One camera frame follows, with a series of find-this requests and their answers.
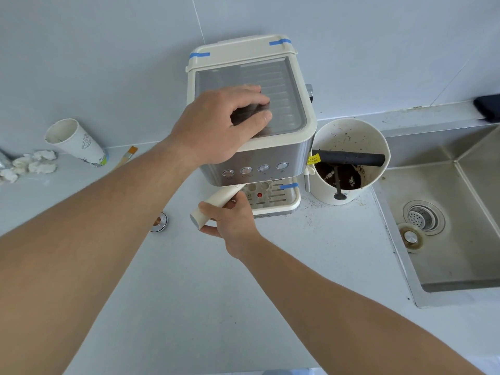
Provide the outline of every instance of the espresso machine top lid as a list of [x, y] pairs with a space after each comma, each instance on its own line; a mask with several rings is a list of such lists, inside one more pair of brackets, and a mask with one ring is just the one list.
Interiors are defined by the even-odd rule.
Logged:
[[316, 132], [317, 122], [296, 58], [284, 35], [251, 36], [198, 47], [190, 55], [188, 104], [200, 93], [226, 86], [255, 84], [269, 105], [249, 105], [232, 115], [234, 124], [269, 108], [272, 120], [239, 151], [303, 142]]

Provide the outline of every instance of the person's right hand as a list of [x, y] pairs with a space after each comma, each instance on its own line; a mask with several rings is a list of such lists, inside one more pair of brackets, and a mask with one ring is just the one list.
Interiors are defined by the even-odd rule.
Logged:
[[198, 208], [204, 215], [217, 222], [217, 227], [205, 225], [201, 232], [223, 238], [228, 253], [241, 258], [245, 247], [261, 239], [253, 220], [252, 207], [244, 192], [239, 191], [224, 208], [218, 208], [207, 202], [200, 202]]
[[272, 118], [268, 110], [234, 126], [231, 114], [250, 104], [265, 105], [269, 97], [259, 85], [241, 85], [205, 91], [189, 104], [165, 139], [195, 166], [222, 163], [256, 135]]

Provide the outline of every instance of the gray wall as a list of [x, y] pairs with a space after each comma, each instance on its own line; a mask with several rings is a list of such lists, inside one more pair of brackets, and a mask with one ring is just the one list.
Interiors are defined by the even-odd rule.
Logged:
[[500, 0], [0, 0], [0, 148], [73, 117], [103, 146], [156, 141], [190, 51], [288, 35], [318, 119], [500, 91]]

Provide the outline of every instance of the sink basin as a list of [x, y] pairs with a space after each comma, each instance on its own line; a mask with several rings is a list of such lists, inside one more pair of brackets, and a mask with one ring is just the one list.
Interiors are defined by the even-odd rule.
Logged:
[[[384, 133], [391, 163], [373, 191], [416, 305], [500, 299], [500, 127]], [[407, 251], [401, 223], [418, 227], [418, 250]]]

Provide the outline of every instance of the fingernail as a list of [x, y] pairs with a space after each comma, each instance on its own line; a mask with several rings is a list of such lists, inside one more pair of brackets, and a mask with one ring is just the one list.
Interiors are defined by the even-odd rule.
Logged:
[[269, 111], [269, 110], [266, 110], [264, 113], [264, 119], [267, 121], [269, 121], [271, 118], [272, 118], [272, 113]]

